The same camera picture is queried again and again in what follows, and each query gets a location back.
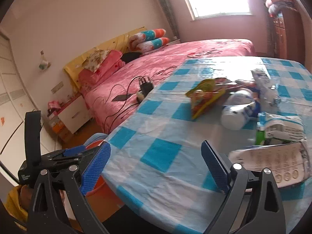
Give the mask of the white printed package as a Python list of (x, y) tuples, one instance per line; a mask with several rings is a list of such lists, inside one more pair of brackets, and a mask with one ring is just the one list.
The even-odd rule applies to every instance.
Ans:
[(306, 140), (234, 150), (228, 157), (232, 163), (239, 163), (250, 171), (270, 169), (278, 188), (302, 183), (311, 176)]

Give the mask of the white bedside table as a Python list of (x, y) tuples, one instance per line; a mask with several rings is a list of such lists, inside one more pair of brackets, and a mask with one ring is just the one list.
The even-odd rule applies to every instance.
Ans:
[(49, 116), (49, 126), (63, 141), (69, 141), (85, 123), (91, 119), (85, 100), (81, 94), (75, 95), (60, 110)]

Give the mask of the blue round stool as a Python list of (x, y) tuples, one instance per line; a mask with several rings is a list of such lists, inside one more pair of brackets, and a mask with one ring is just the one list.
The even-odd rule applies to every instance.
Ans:
[(107, 134), (104, 133), (95, 133), (93, 134), (91, 137), (89, 137), (85, 142), (84, 142), (84, 146), (87, 147), (88, 145), (90, 145), (91, 143), (95, 142), (95, 141), (99, 141), (99, 140), (104, 140), (108, 137)]

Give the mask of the green white snack packet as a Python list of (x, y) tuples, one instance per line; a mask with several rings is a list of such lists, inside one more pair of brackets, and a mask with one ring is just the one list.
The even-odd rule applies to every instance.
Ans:
[(283, 116), (261, 112), (256, 125), (256, 145), (276, 145), (306, 139), (302, 119), (297, 115)]

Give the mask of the white plastic bottle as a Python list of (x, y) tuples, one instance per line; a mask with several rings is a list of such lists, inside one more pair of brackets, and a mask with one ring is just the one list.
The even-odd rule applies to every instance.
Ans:
[(230, 130), (242, 129), (261, 111), (259, 96), (247, 88), (232, 93), (224, 103), (221, 124)]

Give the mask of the pink floral bed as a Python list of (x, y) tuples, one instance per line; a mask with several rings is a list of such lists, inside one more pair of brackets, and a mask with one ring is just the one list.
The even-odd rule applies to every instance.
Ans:
[[(148, 76), (157, 85), (189, 58), (256, 56), (252, 41), (247, 39), (213, 39), (168, 45), (139, 57), (93, 86), (80, 87), (86, 105), (101, 127), (109, 134), (138, 107), (136, 93), (139, 78)], [(117, 95), (133, 94), (127, 101), (112, 101)]]

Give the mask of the folded pink blanket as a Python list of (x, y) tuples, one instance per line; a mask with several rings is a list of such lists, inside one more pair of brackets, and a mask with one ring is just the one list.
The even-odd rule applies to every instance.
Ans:
[(122, 52), (118, 50), (110, 50), (108, 57), (103, 61), (95, 73), (92, 73), (82, 67), (81, 72), (78, 73), (78, 82), (81, 86), (93, 86), (100, 80), (107, 79), (120, 68), (125, 66), (125, 62), (121, 60), (122, 55)]

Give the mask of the black phone on bed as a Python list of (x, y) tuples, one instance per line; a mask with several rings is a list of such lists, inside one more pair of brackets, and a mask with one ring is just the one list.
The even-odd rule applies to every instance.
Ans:
[(127, 101), (133, 94), (117, 95), (112, 101)]

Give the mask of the floral small pillow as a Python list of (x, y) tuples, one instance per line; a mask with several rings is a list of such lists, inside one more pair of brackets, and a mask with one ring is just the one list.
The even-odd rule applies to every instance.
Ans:
[(82, 67), (95, 73), (103, 61), (108, 57), (110, 50), (96, 50), (83, 63)]

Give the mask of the black garment on bed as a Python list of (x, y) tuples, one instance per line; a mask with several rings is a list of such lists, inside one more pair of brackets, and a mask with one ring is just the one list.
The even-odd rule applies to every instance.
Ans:
[(126, 52), (122, 55), (121, 60), (127, 64), (140, 56), (142, 56), (141, 52)]

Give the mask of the yellow wooden headboard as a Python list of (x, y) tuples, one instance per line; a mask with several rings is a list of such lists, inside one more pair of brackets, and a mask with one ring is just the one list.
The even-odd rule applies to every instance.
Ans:
[(112, 38), (106, 42), (99, 44), (98, 46), (93, 47), (87, 52), (79, 55), (74, 58), (72, 61), (68, 62), (63, 70), (65, 74), (69, 77), (72, 89), (74, 93), (77, 93), (80, 90), (81, 84), (78, 80), (79, 73), (87, 65), (94, 65), (94, 67), (99, 66), (101, 62), (105, 60), (111, 50), (117, 50), (121, 53), (129, 52), (128, 40), (129, 38), (141, 31), (147, 30), (146, 27), (136, 28), (127, 33), (119, 35), (115, 38)]

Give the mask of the upper striped bolster pillow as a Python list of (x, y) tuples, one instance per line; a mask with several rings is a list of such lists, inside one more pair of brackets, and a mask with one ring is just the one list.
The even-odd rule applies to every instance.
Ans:
[(165, 34), (166, 30), (164, 28), (141, 31), (139, 33), (130, 36), (128, 40), (128, 46), (133, 49), (140, 43), (163, 37)]

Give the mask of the lower striped bolster pillow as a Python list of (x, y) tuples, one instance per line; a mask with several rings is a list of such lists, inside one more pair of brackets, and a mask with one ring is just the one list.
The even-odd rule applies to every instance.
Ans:
[(144, 41), (142, 43), (139, 43), (135, 47), (135, 51), (138, 51), (141, 53), (147, 53), (147, 52), (156, 50), (158, 48), (161, 48), (164, 45), (167, 45), (169, 42), (170, 42), (170, 39), (167, 37), (160, 37), (154, 40)]

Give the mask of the brown wooden cabinet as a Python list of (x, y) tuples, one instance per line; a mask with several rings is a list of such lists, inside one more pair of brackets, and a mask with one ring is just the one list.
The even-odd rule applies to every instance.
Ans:
[(282, 8), (277, 16), (272, 18), (272, 22), (275, 57), (304, 64), (305, 36), (300, 13)]

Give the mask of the folded blankets on cabinet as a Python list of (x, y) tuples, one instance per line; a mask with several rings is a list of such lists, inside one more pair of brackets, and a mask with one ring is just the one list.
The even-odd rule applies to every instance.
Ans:
[(295, 5), (295, 0), (266, 0), (265, 6), (268, 8), (269, 15), (276, 17), (283, 8), (298, 11)]

